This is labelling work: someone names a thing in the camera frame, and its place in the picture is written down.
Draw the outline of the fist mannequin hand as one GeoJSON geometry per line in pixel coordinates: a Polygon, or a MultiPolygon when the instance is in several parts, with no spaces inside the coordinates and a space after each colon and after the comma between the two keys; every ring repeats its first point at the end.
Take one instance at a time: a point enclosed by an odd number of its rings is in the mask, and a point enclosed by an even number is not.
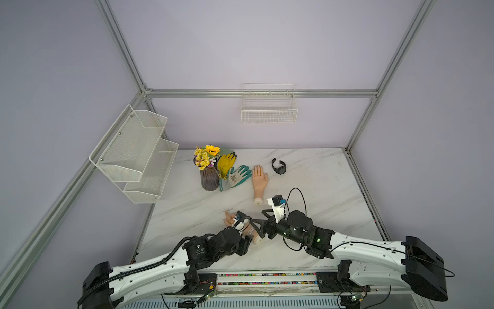
{"type": "Polygon", "coordinates": [[[227,227],[233,227],[234,229],[238,230],[242,234],[242,236],[252,236],[253,243],[255,245],[260,245],[262,243],[263,239],[256,231],[254,226],[250,222],[246,223],[245,221],[239,221],[237,219],[236,212],[225,211],[225,218],[223,219],[223,221],[227,227]]]}

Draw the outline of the black digital wrist watch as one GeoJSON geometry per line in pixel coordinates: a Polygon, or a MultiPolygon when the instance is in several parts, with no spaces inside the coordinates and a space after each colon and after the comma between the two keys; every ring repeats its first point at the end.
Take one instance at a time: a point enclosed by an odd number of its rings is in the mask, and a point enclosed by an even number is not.
{"type": "Polygon", "coordinates": [[[277,162],[277,159],[276,158],[273,158],[271,160],[271,167],[272,169],[274,170],[274,172],[278,175],[283,175],[286,173],[287,171],[287,165],[285,162],[283,161],[279,161],[278,164],[276,164],[277,162]]]}

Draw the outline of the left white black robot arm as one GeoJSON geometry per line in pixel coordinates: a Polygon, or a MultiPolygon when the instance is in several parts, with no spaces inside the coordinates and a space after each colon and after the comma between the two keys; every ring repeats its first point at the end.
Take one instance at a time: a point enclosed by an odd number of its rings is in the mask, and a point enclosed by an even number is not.
{"type": "Polygon", "coordinates": [[[250,217],[237,212],[233,225],[217,234],[185,237],[171,252],[123,267],[105,261],[94,266],[82,284],[79,308],[121,308],[153,294],[191,293],[206,269],[225,256],[247,253],[253,236],[243,235],[250,217]]]}

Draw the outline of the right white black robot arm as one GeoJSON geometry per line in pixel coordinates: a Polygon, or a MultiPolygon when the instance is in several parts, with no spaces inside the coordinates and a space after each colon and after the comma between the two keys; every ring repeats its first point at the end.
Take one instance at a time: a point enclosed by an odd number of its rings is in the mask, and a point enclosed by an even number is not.
{"type": "Polygon", "coordinates": [[[245,219],[261,238],[282,236],[301,245],[310,256],[338,260],[345,281],[360,286],[409,287],[429,300],[448,300],[444,259],[417,237],[378,242],[318,227],[300,211],[287,218],[269,210],[262,213],[264,219],[245,219]]]}

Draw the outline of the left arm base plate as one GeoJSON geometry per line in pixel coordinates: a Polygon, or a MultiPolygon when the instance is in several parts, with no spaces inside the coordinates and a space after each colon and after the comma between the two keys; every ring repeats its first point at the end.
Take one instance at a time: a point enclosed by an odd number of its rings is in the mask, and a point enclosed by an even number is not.
{"type": "Polygon", "coordinates": [[[198,274],[196,279],[186,279],[186,285],[178,292],[169,292],[166,295],[203,295],[210,292],[217,285],[217,274],[198,274]]]}

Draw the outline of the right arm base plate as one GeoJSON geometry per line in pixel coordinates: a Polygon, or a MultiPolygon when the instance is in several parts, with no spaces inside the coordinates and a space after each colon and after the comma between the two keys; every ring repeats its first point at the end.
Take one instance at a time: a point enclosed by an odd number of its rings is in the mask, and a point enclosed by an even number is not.
{"type": "Polygon", "coordinates": [[[317,272],[316,283],[319,292],[370,292],[370,286],[361,286],[351,281],[349,278],[338,277],[337,272],[317,272]]]}

